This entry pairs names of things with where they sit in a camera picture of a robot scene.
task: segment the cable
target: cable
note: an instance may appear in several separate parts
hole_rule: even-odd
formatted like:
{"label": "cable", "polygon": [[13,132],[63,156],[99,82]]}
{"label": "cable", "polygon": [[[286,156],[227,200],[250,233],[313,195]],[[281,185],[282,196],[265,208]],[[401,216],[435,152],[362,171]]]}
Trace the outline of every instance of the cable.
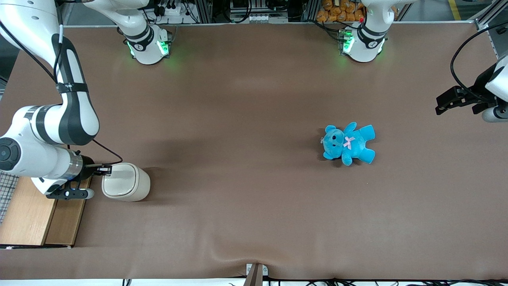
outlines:
{"label": "cable", "polygon": [[270,4],[270,0],[265,0],[265,6],[268,7],[268,9],[273,10],[275,12],[285,11],[288,9],[289,1],[286,1],[286,4],[284,6],[272,6]]}
{"label": "cable", "polygon": [[[314,23],[314,24],[316,24],[318,27],[320,27],[321,29],[328,30],[328,31],[331,31],[331,32],[338,32],[338,31],[339,31],[338,29],[328,28],[328,27],[326,27],[326,26],[324,25],[324,23],[323,23],[323,24],[321,24],[321,23],[319,23],[319,22],[318,22],[318,21],[316,21],[316,20],[308,19],[308,20],[305,20],[304,22],[311,22],[311,23]],[[358,29],[357,27],[353,27],[353,26],[348,25],[348,24],[346,24],[346,23],[344,23],[344,22],[341,22],[341,21],[334,21],[334,22],[341,23],[341,24],[343,24],[344,26],[347,26],[347,27],[350,27],[350,28],[353,28],[353,29],[356,29],[356,30]]]}
{"label": "cable", "polygon": [[19,41],[18,39],[16,39],[16,37],[14,37],[12,35],[12,33],[5,27],[4,23],[2,23],[0,21],[0,27],[5,31],[5,33],[11,37],[11,39],[22,49],[24,50],[29,56],[30,58],[32,58],[32,60],[34,60],[37,64],[39,64],[39,66],[41,66],[41,68],[49,75],[49,77],[51,77],[51,79],[53,81],[55,81],[55,78],[53,77],[53,75],[51,74],[51,72],[48,70],[48,68],[46,68],[46,66],[44,66],[41,61],[39,59],[37,59],[27,48],[25,48],[25,46],[23,46]]}
{"label": "cable", "polygon": [[61,55],[61,52],[62,52],[62,44],[63,44],[63,36],[64,36],[64,21],[62,19],[62,15],[60,13],[60,10],[59,9],[56,9],[56,13],[58,15],[58,24],[59,24],[59,27],[60,27],[60,33],[58,35],[58,52],[56,53],[56,57],[55,57],[55,63],[53,65],[53,79],[55,80],[55,83],[58,83],[58,77],[56,76],[56,66],[58,65],[58,61],[60,60],[60,55]]}
{"label": "cable", "polygon": [[330,36],[330,38],[334,39],[337,42],[340,42],[339,38],[337,38],[334,35],[332,35],[332,33],[328,29],[325,29],[325,31],[326,31],[326,34],[328,34],[328,36]]}
{"label": "cable", "polygon": [[251,0],[247,0],[247,8],[245,9],[245,15],[243,16],[243,18],[238,21],[238,22],[235,22],[235,20],[232,20],[230,17],[228,17],[226,15],[226,10],[227,10],[227,3],[228,3],[228,0],[224,0],[223,1],[223,16],[224,18],[229,22],[229,23],[236,23],[236,24],[239,24],[243,21],[245,21],[249,16],[250,16],[250,13],[252,12],[252,3],[250,2]]}
{"label": "cable", "polygon": [[197,17],[194,15],[194,12],[192,11],[192,9],[190,8],[188,1],[183,0],[182,3],[185,6],[185,9],[189,12],[189,16],[191,16],[192,20],[194,22],[196,22],[196,24],[199,24],[199,21],[198,21]]}
{"label": "cable", "polygon": [[148,14],[146,14],[145,9],[143,9],[143,13],[145,13],[145,17],[148,22],[153,21],[155,23],[155,19],[153,19],[152,17],[148,17]]}
{"label": "cable", "polygon": [[116,157],[118,157],[120,160],[119,161],[116,161],[116,162],[112,162],[112,163],[102,163],[102,164],[93,164],[93,165],[87,165],[87,167],[98,167],[98,166],[102,166],[102,165],[114,165],[114,164],[118,164],[118,163],[122,163],[123,162],[123,158],[120,157],[120,155],[116,154],[115,152],[111,151],[108,147],[102,145],[101,143],[99,143],[97,140],[93,139],[92,140],[93,142],[95,142],[95,144],[99,145],[100,147],[102,147],[103,149],[105,149],[106,151],[108,151],[109,153],[115,155]]}
{"label": "cable", "polygon": [[472,39],[476,38],[478,35],[488,31],[488,30],[491,30],[491,29],[494,29],[494,28],[497,28],[499,26],[502,26],[502,25],[506,25],[508,24],[508,21],[506,22],[503,22],[501,24],[497,24],[497,25],[494,25],[492,27],[488,27],[488,28],[485,28],[485,29],[482,29],[478,32],[476,32],[474,35],[472,35],[471,37],[467,38],[467,40],[464,41],[464,43],[462,43],[462,45],[460,45],[460,47],[457,49],[457,51],[455,52],[455,54],[453,55],[452,57],[452,61],[450,62],[450,71],[452,72],[452,76],[453,78],[455,79],[455,81],[460,85],[460,87],[465,90],[466,92],[470,93],[471,95],[473,95],[474,97],[476,97],[478,100],[481,100],[483,102],[487,102],[487,103],[492,103],[491,100],[488,100],[486,98],[484,98],[483,96],[480,96],[480,95],[477,95],[476,93],[474,93],[471,89],[469,89],[468,87],[466,87],[460,80],[459,78],[457,77],[457,75],[455,74],[455,69],[454,69],[454,63],[455,63],[455,59],[457,58],[457,56],[459,55],[460,51],[462,51],[462,48],[464,48],[464,46],[469,43]]}
{"label": "cable", "polygon": [[132,279],[123,279],[122,286],[130,286],[132,283]]}

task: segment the robotic arm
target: robotic arm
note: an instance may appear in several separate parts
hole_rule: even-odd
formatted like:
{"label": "robotic arm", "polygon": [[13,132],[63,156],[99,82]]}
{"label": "robotic arm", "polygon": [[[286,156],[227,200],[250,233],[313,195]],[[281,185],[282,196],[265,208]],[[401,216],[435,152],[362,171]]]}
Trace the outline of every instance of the robotic arm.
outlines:
{"label": "robotic arm", "polygon": [[152,65],[169,56],[171,34],[157,25],[149,25],[137,10],[149,0],[78,0],[118,25],[127,38],[131,54],[140,63]]}
{"label": "robotic arm", "polygon": [[[62,37],[54,1],[0,0],[0,34],[56,67],[61,104],[19,109],[7,133],[0,137],[0,169],[32,177],[43,194],[51,194],[70,180],[86,179],[97,170],[93,161],[59,145],[85,145],[99,131],[76,49]],[[91,190],[81,190],[89,198]]]}
{"label": "robotic arm", "polygon": [[354,23],[353,28],[344,31],[341,51],[351,59],[366,63],[375,59],[381,52],[385,35],[393,23],[395,4],[409,4],[417,0],[362,0],[367,8],[363,23]]}
{"label": "robotic arm", "polygon": [[[132,55],[154,64],[169,54],[168,32],[148,25],[137,8],[148,0],[78,0],[112,19],[128,40]],[[111,168],[60,145],[85,145],[99,132],[79,58],[63,37],[54,0],[0,0],[0,35],[14,46],[55,67],[61,104],[19,109],[7,133],[0,137],[0,170],[31,177],[50,198],[90,198],[90,189],[72,189],[71,181],[104,175]]]}
{"label": "robotic arm", "polygon": [[454,108],[474,104],[473,114],[482,112],[486,122],[508,122],[508,58],[501,57],[496,64],[480,74],[468,89],[455,86],[436,98],[436,114]]}

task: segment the blue teddy bear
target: blue teddy bear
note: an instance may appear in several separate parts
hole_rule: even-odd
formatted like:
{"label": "blue teddy bear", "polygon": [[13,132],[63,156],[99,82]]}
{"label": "blue teddy bear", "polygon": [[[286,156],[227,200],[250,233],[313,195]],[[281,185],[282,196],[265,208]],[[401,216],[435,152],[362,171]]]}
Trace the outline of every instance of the blue teddy bear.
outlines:
{"label": "blue teddy bear", "polygon": [[325,128],[326,135],[322,139],[325,152],[323,156],[328,160],[342,157],[342,163],[349,166],[353,158],[365,163],[372,163],[376,152],[365,147],[367,141],[376,137],[372,125],[362,127],[355,131],[356,122],[349,123],[344,132],[333,125]]}

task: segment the brown tablecloth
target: brown tablecloth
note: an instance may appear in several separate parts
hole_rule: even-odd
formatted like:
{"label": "brown tablecloth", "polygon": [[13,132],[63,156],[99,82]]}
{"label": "brown tablecloth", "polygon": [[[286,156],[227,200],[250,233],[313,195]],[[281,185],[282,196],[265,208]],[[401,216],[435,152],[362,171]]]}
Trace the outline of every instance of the brown tablecloth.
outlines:
{"label": "brown tablecloth", "polygon": [[[314,25],[182,27],[142,66],[113,28],[67,29],[101,119],[97,140],[144,168],[139,203],[86,204],[76,247],[0,251],[0,278],[201,278],[268,265],[286,279],[501,278],[508,273],[508,125],[435,97],[473,24],[397,24],[368,64]],[[464,82],[495,62],[486,35],[457,58]],[[19,58],[0,104],[59,103]],[[372,165],[322,159],[329,124],[373,124]],[[76,147],[96,161],[112,157]]]}

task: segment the wire mesh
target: wire mesh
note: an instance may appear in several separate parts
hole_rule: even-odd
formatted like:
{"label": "wire mesh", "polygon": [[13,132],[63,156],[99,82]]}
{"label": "wire mesh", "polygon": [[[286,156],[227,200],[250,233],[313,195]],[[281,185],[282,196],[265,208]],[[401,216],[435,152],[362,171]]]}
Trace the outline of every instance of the wire mesh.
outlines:
{"label": "wire mesh", "polygon": [[18,176],[0,171],[0,224],[4,221],[18,179]]}

